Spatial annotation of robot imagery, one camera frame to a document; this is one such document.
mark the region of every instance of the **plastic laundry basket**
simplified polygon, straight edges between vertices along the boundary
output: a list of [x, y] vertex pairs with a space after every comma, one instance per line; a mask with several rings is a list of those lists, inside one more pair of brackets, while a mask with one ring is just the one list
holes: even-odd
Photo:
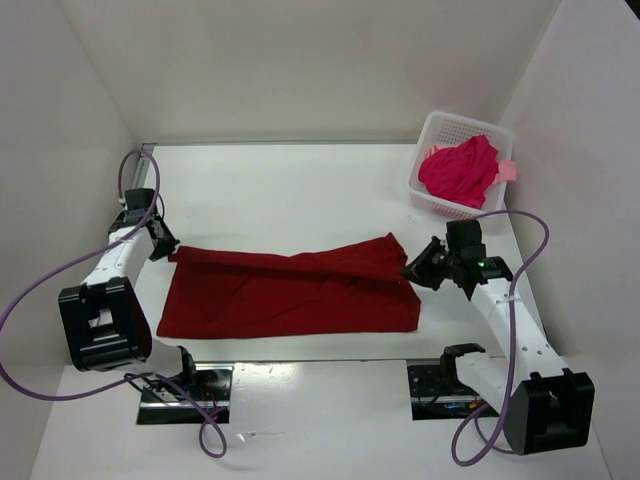
[[429, 114], [414, 152], [413, 169], [409, 177], [409, 194], [411, 195], [413, 206], [458, 219], [471, 218], [483, 212], [502, 208], [506, 182], [489, 187], [486, 193], [487, 200], [484, 202], [482, 209], [478, 210], [477, 208], [434, 197], [429, 194], [424, 184], [418, 180], [420, 166], [432, 146], [453, 147], [476, 135], [486, 135], [491, 145], [498, 149], [498, 162], [511, 159], [513, 135], [504, 128], [444, 112], [431, 112]]

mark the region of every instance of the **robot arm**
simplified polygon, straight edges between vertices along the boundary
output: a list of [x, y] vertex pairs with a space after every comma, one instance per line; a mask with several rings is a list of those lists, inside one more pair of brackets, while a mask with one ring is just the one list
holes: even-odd
[[[117, 242], [135, 228], [151, 205], [152, 189], [125, 193], [125, 210], [109, 229], [109, 242]], [[176, 240], [157, 212], [146, 228], [107, 251], [78, 286], [58, 296], [69, 352], [79, 370], [121, 370], [159, 373], [193, 381], [195, 368], [186, 349], [152, 338], [134, 292], [147, 259], [157, 260], [175, 250]]]
[[[515, 291], [509, 297], [511, 271], [500, 257], [487, 257], [477, 220], [447, 223], [447, 244], [433, 237], [403, 271], [418, 285], [438, 290], [452, 279], [488, 321], [506, 357], [510, 352], [509, 303], [517, 320], [516, 370], [504, 434], [520, 455], [586, 444], [594, 386], [586, 373], [573, 373], [548, 344]], [[499, 411], [507, 370], [477, 344], [445, 348], [440, 359], [447, 386], [466, 385]]]

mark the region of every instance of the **white wall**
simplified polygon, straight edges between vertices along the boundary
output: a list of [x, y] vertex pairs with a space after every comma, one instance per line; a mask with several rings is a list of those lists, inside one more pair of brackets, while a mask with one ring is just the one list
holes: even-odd
[[497, 121], [556, 0], [60, 0], [140, 141]]
[[[133, 145], [62, 9], [0, 1], [0, 306], [31, 280], [105, 242], [115, 173]], [[85, 265], [43, 285], [0, 335], [0, 359], [54, 393], [67, 363], [57, 295]], [[0, 382], [0, 476], [29, 478], [51, 405]]]
[[[615, 480], [638, 478], [640, 22], [623, 0], [564, 0], [502, 118], [520, 177], [508, 204], [540, 214], [531, 285], [555, 345], [596, 384]], [[517, 221], [523, 253], [537, 227]]]

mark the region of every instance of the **white table surface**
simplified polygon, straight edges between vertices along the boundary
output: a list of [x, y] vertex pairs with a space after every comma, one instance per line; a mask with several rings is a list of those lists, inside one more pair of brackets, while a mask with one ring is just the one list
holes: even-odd
[[[156, 147], [153, 154], [166, 221], [183, 245], [293, 255], [392, 232], [413, 260], [432, 235], [444, 238], [447, 221], [410, 204], [413, 148], [201, 145]], [[153, 186], [153, 178], [149, 169], [144, 185]], [[501, 216], [484, 233], [488, 253], [502, 256], [515, 271], [522, 259], [509, 219]], [[136, 285], [154, 334], [174, 271], [166, 260], [147, 262]], [[539, 322], [526, 276], [519, 288]], [[467, 342], [502, 355], [487, 322], [452, 282], [438, 292], [416, 291], [422, 311], [413, 333], [162, 341], [184, 345], [200, 361], [436, 358], [445, 346]]]
[[[58, 394], [95, 388], [116, 373], [67, 367]], [[605, 480], [593, 432], [582, 448], [491, 452], [469, 469], [451, 460], [460, 420], [412, 421], [404, 361], [237, 364], [229, 451], [205, 456], [198, 425], [136, 426], [139, 394], [122, 386], [53, 405], [31, 480]], [[489, 432], [495, 419], [483, 420]], [[209, 446], [219, 442], [208, 434]], [[459, 454], [481, 447], [470, 429]]]

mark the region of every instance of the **red cloth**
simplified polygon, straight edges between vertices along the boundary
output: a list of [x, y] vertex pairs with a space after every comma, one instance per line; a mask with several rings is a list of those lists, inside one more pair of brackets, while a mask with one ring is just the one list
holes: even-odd
[[181, 247], [158, 326], [174, 338], [411, 332], [420, 299], [400, 276], [392, 234], [321, 253], [280, 255]]
[[498, 173], [498, 150], [484, 135], [471, 137], [457, 147], [438, 150], [420, 166], [418, 180], [439, 198], [481, 208], [484, 193]]

